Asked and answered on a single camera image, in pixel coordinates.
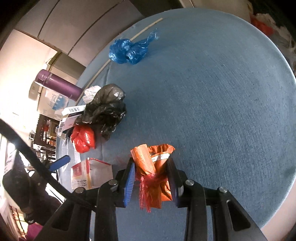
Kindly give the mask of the grey multi-door refrigerator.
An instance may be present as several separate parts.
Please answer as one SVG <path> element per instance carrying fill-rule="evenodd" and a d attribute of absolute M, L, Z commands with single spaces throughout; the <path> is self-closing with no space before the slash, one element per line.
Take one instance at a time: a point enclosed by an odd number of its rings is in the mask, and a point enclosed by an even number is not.
<path fill-rule="evenodd" d="M 87 66 L 141 19 L 143 15 L 131 1 L 39 1 L 16 29 Z"/>

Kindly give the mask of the white barcode package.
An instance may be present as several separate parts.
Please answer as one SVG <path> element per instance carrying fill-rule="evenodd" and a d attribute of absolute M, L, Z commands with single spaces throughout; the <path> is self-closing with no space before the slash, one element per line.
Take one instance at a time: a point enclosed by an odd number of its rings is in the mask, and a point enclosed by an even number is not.
<path fill-rule="evenodd" d="M 57 136 L 62 136 L 62 133 L 74 126 L 77 117 L 83 113 L 86 105 L 78 105 L 67 107 L 62 111 L 62 120 L 57 129 Z"/>

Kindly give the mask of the red shopping bag on floor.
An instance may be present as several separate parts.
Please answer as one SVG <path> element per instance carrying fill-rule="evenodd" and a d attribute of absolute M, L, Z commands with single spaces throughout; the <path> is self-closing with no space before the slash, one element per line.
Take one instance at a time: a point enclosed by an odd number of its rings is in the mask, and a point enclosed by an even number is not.
<path fill-rule="evenodd" d="M 264 22 L 257 20 L 257 18 L 254 15 L 250 15 L 250 20 L 251 24 L 260 31 L 262 31 L 266 36 L 271 36 L 274 34 L 273 28 L 269 27 Z"/>

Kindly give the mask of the orange snack wrapper trash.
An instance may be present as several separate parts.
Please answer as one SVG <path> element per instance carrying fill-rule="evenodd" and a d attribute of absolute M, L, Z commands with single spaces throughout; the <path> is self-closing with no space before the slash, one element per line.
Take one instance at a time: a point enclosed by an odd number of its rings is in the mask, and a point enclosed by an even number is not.
<path fill-rule="evenodd" d="M 148 146 L 142 144 L 131 149 L 135 163 L 135 178 L 139 181 L 140 209 L 162 207 L 162 202 L 172 201 L 167 175 L 167 161 L 175 148 L 169 144 Z"/>

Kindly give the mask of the blue plastic bag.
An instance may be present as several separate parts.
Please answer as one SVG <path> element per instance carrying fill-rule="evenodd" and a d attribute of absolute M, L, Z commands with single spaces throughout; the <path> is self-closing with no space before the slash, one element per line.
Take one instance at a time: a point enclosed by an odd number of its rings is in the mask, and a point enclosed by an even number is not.
<path fill-rule="evenodd" d="M 158 38 L 158 29 L 155 29 L 150 32 L 147 38 L 137 42 L 130 39 L 116 39 L 109 47 L 109 59 L 118 64 L 130 63 L 135 65 L 146 56 L 151 42 Z"/>

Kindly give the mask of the blue tablecloth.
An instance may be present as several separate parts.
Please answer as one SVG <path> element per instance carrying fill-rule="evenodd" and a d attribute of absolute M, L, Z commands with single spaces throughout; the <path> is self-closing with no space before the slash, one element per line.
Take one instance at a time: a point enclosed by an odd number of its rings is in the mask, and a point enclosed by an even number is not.
<path fill-rule="evenodd" d="M 227 188 L 259 227 L 276 214 L 295 181 L 295 76 L 264 33 L 210 9 L 174 9 L 121 34 L 145 39 L 135 65 L 102 50 L 77 85 L 118 85 L 126 115 L 109 140 L 81 159 L 124 169 L 132 148 L 170 144 L 178 169 L 202 186 Z"/>

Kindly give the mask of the red white carton box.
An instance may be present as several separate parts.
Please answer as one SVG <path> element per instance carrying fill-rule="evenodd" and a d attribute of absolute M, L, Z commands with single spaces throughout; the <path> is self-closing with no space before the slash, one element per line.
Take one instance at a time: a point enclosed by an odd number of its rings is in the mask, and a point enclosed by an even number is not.
<path fill-rule="evenodd" d="M 112 165 L 95 158 L 87 158 L 71 167 L 72 190 L 83 187 L 86 190 L 99 188 L 113 179 Z"/>

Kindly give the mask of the white thin stick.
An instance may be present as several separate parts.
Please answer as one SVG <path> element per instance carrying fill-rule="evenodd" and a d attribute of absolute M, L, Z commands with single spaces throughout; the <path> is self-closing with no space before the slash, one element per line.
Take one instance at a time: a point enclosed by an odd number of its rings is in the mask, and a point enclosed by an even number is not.
<path fill-rule="evenodd" d="M 92 76 L 92 78 L 87 82 L 85 87 L 82 90 L 82 93 L 78 97 L 78 100 L 75 104 L 78 104 L 80 99 L 82 98 L 85 90 L 93 83 L 93 81 L 98 77 L 98 75 L 104 70 L 104 68 L 111 62 L 116 62 L 119 64 L 122 63 L 132 63 L 136 64 L 140 60 L 142 60 L 147 53 L 148 46 L 151 42 L 157 40 L 159 37 L 157 36 L 157 29 L 149 33 L 146 39 L 133 42 L 133 40 L 139 37 L 142 33 L 155 26 L 157 23 L 161 22 L 164 18 L 159 18 L 156 21 L 152 22 L 136 35 L 134 35 L 131 39 L 117 39 L 114 43 L 109 47 L 109 59 L 100 67 L 100 69 Z"/>

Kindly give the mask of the white plastic bags pile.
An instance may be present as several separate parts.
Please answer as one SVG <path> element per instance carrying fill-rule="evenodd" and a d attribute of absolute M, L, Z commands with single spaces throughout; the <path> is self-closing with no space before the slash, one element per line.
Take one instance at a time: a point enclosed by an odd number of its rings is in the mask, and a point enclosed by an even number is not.
<path fill-rule="evenodd" d="M 255 15 L 257 20 L 273 28 L 274 34 L 268 36 L 284 55 L 295 75 L 295 39 L 285 26 L 278 27 L 276 21 L 269 14 Z"/>

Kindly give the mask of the purple thermos bottle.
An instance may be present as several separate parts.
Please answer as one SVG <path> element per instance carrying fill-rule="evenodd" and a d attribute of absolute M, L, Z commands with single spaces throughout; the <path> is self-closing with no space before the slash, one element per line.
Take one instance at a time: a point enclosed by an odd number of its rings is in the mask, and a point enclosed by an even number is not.
<path fill-rule="evenodd" d="M 80 87 L 44 69 L 39 71 L 35 82 L 74 101 L 77 101 L 83 92 Z"/>

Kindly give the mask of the red plastic bag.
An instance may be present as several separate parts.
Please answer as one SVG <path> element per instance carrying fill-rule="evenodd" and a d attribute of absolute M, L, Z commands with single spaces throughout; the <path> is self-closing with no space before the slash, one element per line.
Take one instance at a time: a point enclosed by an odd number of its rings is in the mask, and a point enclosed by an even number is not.
<path fill-rule="evenodd" d="M 95 149 L 95 133 L 89 125 L 74 126 L 70 137 L 74 144 L 75 150 L 80 153 L 86 153 L 91 149 Z"/>

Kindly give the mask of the crumpled white tissue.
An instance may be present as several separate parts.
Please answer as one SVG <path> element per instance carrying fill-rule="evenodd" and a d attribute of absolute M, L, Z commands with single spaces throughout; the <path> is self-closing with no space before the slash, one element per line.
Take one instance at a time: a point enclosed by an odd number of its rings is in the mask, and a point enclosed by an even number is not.
<path fill-rule="evenodd" d="M 98 85 L 95 85 L 95 86 L 92 86 L 90 88 L 87 88 L 85 91 L 84 91 L 84 95 L 82 97 L 83 101 L 85 104 L 88 104 L 90 102 L 93 101 L 95 95 L 97 94 L 97 92 L 99 92 L 99 90 L 101 89 L 100 86 Z"/>

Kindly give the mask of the white chest freezer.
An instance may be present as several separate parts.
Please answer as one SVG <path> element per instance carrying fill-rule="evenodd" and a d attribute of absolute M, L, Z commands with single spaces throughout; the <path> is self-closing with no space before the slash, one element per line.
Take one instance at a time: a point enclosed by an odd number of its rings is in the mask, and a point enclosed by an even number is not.
<path fill-rule="evenodd" d="M 62 120 L 62 111 L 67 107 L 69 99 L 59 93 L 42 88 L 37 111 L 57 121 Z"/>

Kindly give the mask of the black plastic bag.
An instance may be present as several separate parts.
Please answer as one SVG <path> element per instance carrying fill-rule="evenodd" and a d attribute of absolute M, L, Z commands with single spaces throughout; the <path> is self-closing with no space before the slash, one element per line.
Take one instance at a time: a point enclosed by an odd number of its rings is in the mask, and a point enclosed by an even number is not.
<path fill-rule="evenodd" d="M 86 104 L 83 113 L 75 120 L 75 124 L 91 125 L 105 140 L 109 140 L 125 117 L 124 99 L 125 92 L 118 85 L 105 85 L 95 94 L 93 100 Z"/>

